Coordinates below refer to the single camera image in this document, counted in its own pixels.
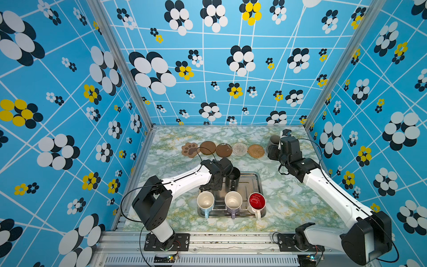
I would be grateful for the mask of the black metal mug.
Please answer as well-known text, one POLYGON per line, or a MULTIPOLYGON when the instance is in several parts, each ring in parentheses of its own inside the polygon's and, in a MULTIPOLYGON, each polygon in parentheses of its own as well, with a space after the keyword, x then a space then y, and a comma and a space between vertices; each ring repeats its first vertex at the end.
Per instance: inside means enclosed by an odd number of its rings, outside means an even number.
POLYGON ((233 167, 229 175, 225 178, 225 185, 230 189, 230 191, 236 191, 239 185, 240 176, 240 170, 236 167, 233 167))

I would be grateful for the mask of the rusty brown round coaster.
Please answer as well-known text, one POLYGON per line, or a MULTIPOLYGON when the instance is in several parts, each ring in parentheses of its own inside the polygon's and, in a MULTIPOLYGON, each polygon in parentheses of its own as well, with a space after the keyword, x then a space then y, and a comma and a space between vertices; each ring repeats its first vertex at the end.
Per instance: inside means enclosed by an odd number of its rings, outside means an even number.
POLYGON ((216 154, 221 158, 227 158, 232 154, 232 147, 229 144, 223 143, 216 147, 216 154))

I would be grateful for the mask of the stainless steel mug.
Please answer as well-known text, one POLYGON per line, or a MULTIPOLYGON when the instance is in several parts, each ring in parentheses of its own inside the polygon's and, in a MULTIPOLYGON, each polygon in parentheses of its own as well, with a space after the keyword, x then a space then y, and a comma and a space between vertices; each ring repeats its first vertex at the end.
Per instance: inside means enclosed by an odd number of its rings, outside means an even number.
POLYGON ((278 136, 278 135, 272 135, 272 136, 270 136, 269 143, 267 145, 266 151, 267 152, 270 152, 270 151, 273 151, 273 152, 279 151, 280 150, 279 149, 279 145, 280 145, 280 136, 278 136))

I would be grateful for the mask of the dark brown round wooden coaster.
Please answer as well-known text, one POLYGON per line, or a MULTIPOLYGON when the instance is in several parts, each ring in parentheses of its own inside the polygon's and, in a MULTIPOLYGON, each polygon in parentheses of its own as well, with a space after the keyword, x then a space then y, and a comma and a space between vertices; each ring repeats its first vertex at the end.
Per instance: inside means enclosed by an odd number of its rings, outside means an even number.
POLYGON ((199 146, 200 152, 204 155, 212 155, 216 151, 216 144, 212 141, 204 141, 199 146))

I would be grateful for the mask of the multicolour woven round coaster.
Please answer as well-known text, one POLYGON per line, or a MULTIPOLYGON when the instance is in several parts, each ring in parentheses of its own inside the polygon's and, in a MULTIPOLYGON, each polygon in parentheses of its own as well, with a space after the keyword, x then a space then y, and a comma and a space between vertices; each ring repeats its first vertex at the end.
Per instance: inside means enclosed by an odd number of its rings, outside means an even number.
POLYGON ((236 156, 244 156, 248 153, 248 147, 241 142, 235 143, 232 147, 232 153, 236 156))

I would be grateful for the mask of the tan rattan round coaster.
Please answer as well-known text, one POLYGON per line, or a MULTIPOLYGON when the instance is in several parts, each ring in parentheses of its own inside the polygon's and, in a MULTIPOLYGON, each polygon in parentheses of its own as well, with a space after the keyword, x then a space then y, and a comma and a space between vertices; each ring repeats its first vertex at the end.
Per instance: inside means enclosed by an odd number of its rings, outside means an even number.
POLYGON ((248 147, 247 152, 252 158, 259 159, 264 156, 265 149, 261 145, 253 144, 248 147))

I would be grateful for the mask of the paw print cork coaster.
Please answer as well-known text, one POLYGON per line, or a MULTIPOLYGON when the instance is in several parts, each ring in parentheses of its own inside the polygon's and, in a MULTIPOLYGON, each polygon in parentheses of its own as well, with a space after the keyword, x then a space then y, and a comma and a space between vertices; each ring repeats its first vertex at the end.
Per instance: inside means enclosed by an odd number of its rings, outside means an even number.
POLYGON ((188 158, 194 158, 200 151, 199 146, 195 142, 187 142, 181 147, 181 154, 188 158))

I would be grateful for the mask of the white mug blue handle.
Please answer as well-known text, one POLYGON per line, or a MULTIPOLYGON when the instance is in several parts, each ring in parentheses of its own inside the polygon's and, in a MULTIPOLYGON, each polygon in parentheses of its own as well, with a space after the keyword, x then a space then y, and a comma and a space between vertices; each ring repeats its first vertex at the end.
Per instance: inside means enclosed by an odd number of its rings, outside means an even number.
POLYGON ((213 193, 209 191, 201 192, 197 197, 197 205, 203 212, 205 218, 208 219, 210 212, 213 210, 215 205, 215 197, 213 193))

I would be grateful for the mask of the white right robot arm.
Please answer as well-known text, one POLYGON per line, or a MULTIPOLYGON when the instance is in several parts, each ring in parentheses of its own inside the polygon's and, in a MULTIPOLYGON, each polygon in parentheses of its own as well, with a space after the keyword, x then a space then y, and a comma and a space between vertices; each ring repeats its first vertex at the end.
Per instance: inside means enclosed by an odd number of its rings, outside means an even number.
POLYGON ((297 178, 316 192, 341 218, 346 229, 321 227, 307 222, 295 229, 294 245, 307 251, 323 246, 344 252, 354 263, 364 266, 396 248, 391 235, 390 217, 374 212, 352 198, 321 166, 311 158, 304 158, 299 139, 291 130, 282 131, 278 142, 269 145, 269 159, 279 162, 286 174, 297 178))

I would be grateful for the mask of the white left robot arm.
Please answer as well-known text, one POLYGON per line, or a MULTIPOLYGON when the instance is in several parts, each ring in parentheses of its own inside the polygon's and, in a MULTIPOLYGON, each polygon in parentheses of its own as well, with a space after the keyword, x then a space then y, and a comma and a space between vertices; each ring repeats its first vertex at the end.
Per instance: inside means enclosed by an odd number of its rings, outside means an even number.
POLYGON ((175 231, 167 222, 171 203, 182 194, 199 188, 202 191, 220 191, 223 179, 234 167, 227 158, 203 160, 195 168, 171 178, 147 179, 132 202, 132 208, 156 239, 167 244, 173 242, 175 231))

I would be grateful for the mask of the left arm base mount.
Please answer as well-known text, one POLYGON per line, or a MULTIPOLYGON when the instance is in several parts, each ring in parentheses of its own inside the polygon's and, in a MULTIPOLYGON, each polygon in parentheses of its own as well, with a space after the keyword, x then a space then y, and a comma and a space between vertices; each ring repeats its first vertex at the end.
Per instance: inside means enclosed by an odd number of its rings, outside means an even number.
POLYGON ((144 251, 188 251, 189 245, 190 234, 188 233, 175 233, 163 243, 153 233, 149 233, 146 235, 143 249, 144 251))

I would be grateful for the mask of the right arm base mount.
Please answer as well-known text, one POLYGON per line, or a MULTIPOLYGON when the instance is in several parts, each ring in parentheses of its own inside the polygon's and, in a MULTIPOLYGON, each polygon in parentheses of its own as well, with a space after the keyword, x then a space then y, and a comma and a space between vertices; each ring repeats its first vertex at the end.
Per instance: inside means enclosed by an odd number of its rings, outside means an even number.
POLYGON ((296 245, 295 234, 273 233, 272 240, 279 246, 281 252, 297 252, 297 253, 320 253, 324 252, 325 248, 321 245, 308 245, 306 248, 300 249, 296 245))

